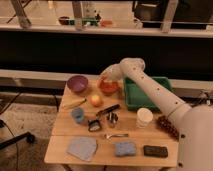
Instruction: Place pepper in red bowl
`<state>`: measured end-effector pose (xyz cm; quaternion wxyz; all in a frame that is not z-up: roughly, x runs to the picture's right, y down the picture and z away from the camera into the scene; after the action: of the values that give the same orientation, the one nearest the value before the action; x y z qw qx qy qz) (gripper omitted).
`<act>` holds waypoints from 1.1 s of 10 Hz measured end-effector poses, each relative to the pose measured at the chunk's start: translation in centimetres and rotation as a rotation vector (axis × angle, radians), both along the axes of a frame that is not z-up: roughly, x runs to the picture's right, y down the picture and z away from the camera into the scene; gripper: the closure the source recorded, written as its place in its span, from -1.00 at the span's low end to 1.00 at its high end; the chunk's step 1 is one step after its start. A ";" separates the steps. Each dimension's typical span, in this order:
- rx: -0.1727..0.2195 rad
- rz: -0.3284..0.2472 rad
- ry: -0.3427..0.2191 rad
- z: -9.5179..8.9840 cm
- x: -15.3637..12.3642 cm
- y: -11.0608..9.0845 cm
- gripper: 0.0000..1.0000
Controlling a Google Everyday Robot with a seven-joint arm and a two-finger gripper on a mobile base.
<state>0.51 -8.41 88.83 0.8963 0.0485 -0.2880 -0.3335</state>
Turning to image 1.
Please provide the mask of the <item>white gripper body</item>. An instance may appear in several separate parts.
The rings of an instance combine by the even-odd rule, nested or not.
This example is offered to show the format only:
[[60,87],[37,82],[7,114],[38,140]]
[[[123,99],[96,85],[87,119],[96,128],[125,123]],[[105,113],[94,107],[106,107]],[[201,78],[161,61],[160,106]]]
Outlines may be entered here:
[[101,74],[101,78],[106,81],[118,81],[123,78],[123,72],[119,64],[113,64],[108,66]]

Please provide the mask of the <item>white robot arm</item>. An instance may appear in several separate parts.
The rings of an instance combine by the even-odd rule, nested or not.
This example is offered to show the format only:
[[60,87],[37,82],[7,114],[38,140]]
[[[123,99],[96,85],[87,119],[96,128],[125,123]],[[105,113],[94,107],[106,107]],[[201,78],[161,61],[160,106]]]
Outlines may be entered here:
[[191,107],[145,72],[142,58],[124,58],[104,69],[101,78],[128,77],[151,99],[179,132],[176,171],[213,171],[213,108]]

